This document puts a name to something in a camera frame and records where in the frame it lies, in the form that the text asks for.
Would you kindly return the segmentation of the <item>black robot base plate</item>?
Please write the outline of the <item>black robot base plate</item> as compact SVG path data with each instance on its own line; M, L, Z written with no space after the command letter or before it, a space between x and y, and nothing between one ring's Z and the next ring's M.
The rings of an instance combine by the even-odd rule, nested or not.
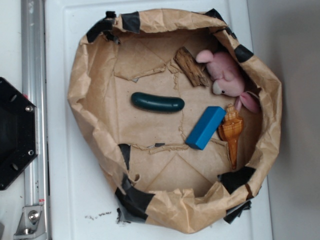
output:
M37 107L0 78L0 189L6 190L38 155Z

